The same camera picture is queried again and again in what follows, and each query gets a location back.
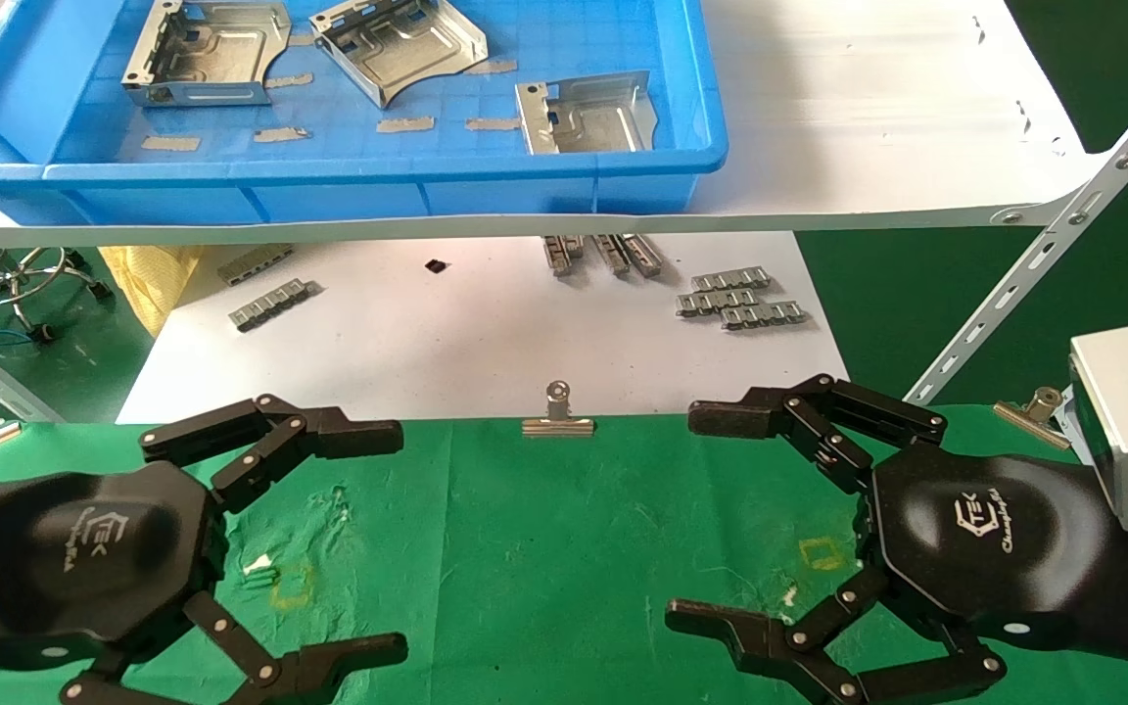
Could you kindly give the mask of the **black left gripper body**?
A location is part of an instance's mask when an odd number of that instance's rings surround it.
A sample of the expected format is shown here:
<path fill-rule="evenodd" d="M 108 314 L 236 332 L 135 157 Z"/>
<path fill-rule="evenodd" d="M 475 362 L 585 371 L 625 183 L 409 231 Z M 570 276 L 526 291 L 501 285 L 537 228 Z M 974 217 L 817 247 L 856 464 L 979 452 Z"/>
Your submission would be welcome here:
<path fill-rule="evenodd" d="M 168 461 L 0 483 L 0 671 L 160 655 L 222 578 L 224 514 Z"/>

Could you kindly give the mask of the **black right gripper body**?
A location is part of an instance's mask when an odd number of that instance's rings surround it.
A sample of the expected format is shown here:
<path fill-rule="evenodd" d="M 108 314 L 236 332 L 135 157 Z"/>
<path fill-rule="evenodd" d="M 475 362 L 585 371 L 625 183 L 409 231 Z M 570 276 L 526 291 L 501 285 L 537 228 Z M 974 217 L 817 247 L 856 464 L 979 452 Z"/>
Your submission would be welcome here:
<path fill-rule="evenodd" d="M 876 464 L 869 512 L 882 601 L 922 636 L 1128 661 L 1128 531 L 1093 472 L 910 446 Z"/>

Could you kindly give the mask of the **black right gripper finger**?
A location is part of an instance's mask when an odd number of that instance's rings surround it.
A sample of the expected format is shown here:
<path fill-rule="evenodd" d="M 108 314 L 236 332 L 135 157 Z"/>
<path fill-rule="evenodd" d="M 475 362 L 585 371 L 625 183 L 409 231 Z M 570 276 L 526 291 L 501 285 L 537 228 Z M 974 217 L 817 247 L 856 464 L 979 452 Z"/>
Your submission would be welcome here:
<path fill-rule="evenodd" d="M 945 655 L 863 673 L 837 664 L 827 647 L 876 605 L 938 642 Z M 860 570 L 792 624 L 691 599 L 672 599 L 664 622 L 676 633 L 715 638 L 739 673 L 788 682 L 810 704 L 946 704 L 980 695 L 1008 673 L 1006 661 L 963 622 L 920 605 L 909 587 L 876 566 Z"/>
<path fill-rule="evenodd" d="M 904 449 L 941 446 L 946 428 L 936 412 L 831 374 L 788 388 L 751 387 L 738 400 L 694 400 L 688 408 L 695 437 L 783 438 L 847 494 L 871 491 L 874 460 L 846 430 Z"/>

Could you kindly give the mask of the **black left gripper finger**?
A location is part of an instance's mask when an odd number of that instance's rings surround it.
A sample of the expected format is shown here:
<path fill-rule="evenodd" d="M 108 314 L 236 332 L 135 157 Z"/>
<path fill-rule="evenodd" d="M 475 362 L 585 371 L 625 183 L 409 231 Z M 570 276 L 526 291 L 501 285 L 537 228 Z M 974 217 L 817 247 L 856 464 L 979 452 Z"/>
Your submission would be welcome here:
<path fill-rule="evenodd" d="M 192 596 L 182 613 L 227 659 L 243 671 L 241 685 L 227 704 L 331 704 L 344 679 L 354 671 L 400 664 L 408 656 L 402 633 L 340 638 L 305 645 L 282 656 L 243 629 L 231 613 L 205 590 Z M 135 690 L 121 682 L 127 670 L 124 653 L 107 651 L 80 671 L 60 691 L 62 704 L 176 704 L 157 693 Z"/>
<path fill-rule="evenodd" d="M 309 458 L 367 458 L 403 447 L 398 420 L 353 421 L 337 406 L 298 407 L 275 396 L 233 402 L 140 437 L 147 461 L 176 467 L 238 451 L 211 477 L 215 508 L 228 514 L 241 513 Z"/>

